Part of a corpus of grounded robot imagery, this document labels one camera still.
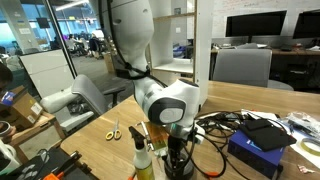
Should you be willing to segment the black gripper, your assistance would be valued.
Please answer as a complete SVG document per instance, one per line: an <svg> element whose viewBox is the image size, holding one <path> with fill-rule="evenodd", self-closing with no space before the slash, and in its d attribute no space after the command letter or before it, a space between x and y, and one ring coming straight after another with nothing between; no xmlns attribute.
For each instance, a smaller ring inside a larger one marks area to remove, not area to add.
<svg viewBox="0 0 320 180"><path fill-rule="evenodd" d="M169 180L191 180L194 165L185 150L186 141L169 136L168 155L164 160L165 174Z"/></svg>

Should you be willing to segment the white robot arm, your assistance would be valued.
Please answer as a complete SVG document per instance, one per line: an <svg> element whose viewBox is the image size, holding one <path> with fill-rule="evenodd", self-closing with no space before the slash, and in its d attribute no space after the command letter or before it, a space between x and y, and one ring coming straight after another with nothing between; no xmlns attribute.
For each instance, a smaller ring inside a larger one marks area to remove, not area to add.
<svg viewBox="0 0 320 180"><path fill-rule="evenodd" d="M164 127L169 134L166 176L190 180L194 166L184 146L196 141L194 118L200 88L185 79L167 86L151 75L145 56L154 33L149 0L107 0L107 12L115 46L133 80L137 104L151 123Z"/></svg>

